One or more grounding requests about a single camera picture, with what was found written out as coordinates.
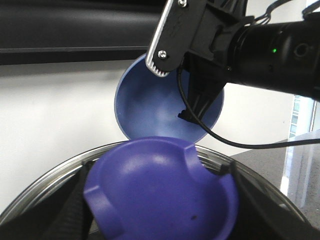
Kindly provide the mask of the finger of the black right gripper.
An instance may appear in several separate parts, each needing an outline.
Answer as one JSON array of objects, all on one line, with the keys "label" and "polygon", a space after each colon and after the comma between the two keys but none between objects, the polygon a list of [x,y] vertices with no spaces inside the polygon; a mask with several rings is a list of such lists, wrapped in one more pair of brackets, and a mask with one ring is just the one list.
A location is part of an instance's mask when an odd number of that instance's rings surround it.
[{"label": "finger of the black right gripper", "polygon": [[318,240],[320,231],[280,207],[240,173],[234,162],[221,167],[230,173],[239,195],[239,208],[229,240]]}]

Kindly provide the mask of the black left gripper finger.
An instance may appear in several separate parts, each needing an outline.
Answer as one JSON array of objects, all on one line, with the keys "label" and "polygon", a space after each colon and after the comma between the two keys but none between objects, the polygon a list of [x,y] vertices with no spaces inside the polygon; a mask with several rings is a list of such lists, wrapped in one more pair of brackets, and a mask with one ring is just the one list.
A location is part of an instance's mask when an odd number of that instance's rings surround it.
[{"label": "black left gripper finger", "polygon": [[0,226],[2,240],[86,240],[93,215],[83,189],[92,164],[83,165],[51,196]]}]

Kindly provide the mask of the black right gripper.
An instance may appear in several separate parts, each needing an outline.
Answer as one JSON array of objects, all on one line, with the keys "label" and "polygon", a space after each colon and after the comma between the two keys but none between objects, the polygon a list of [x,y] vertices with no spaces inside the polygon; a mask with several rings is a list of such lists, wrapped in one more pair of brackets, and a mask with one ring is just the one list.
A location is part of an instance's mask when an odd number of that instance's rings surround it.
[{"label": "black right gripper", "polygon": [[189,72],[184,120],[202,119],[227,83],[233,38],[254,21],[246,0],[168,0],[150,41],[145,65],[166,77]]}]

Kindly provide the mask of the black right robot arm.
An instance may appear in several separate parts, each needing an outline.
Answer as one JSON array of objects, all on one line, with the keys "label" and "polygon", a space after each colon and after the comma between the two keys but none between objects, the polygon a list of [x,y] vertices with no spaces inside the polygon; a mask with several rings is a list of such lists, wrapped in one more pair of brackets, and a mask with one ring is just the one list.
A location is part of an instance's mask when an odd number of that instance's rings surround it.
[{"label": "black right robot arm", "polygon": [[[302,11],[303,21],[268,24],[277,0],[257,18],[245,16],[247,0],[168,0],[150,42],[145,64],[158,77],[177,71],[186,110],[179,117],[201,126],[222,143],[244,149],[319,144],[320,139],[248,145],[213,133],[202,118],[226,83],[320,100],[320,7]],[[190,73],[187,98],[182,70]],[[233,230],[221,240],[319,240],[320,230],[281,208],[229,165],[239,189]]]}]

